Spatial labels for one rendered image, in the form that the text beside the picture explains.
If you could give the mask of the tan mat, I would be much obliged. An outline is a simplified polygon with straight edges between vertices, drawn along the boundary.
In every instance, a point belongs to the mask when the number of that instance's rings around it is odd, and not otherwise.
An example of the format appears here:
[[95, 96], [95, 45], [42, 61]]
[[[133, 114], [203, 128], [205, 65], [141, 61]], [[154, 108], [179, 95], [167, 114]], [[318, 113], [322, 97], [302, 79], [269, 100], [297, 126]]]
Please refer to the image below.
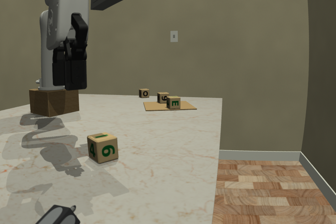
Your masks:
[[181, 101], [180, 109], [169, 109], [167, 108], [167, 103], [159, 103], [159, 102], [143, 102], [146, 111], [174, 111], [174, 110], [196, 110], [194, 106], [192, 106], [187, 101]]

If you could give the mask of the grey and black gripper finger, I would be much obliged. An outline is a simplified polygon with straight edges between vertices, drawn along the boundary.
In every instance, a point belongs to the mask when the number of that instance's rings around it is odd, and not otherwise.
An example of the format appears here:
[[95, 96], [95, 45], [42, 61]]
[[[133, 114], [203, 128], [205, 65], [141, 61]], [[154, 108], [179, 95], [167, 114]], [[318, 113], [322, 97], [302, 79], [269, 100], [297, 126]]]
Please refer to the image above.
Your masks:
[[64, 61], [66, 61], [66, 55], [64, 53], [64, 47], [57, 47], [53, 50], [53, 64], [52, 75], [54, 86], [64, 86]]
[[67, 60], [64, 61], [64, 82], [65, 89], [68, 91], [87, 88], [86, 38], [88, 25], [78, 13], [72, 13], [71, 25], [75, 29], [76, 40], [68, 40], [66, 37], [63, 41]]

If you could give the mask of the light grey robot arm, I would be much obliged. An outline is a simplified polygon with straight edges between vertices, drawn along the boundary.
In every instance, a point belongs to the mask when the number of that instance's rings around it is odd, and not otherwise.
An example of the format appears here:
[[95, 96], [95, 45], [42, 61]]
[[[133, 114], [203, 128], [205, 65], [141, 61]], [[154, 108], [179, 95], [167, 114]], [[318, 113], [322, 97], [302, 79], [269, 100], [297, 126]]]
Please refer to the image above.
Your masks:
[[[105, 10], [122, 0], [91, 0], [91, 10]], [[47, 21], [48, 10], [40, 15], [40, 32], [41, 32], [41, 77], [36, 83], [40, 84], [38, 90], [63, 90], [65, 86], [54, 86], [52, 77], [52, 57], [53, 50], [46, 48], [47, 41]]]

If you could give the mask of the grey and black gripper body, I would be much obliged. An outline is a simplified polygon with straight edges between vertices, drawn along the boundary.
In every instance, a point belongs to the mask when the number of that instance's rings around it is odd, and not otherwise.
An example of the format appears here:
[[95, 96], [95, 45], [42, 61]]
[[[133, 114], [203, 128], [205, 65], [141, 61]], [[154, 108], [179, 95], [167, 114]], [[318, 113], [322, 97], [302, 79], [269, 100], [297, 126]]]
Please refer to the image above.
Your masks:
[[[76, 40], [71, 25], [72, 13], [78, 13], [89, 29], [89, 0], [49, 0], [46, 48], [64, 47], [63, 41]], [[72, 30], [73, 29], [73, 30]]]

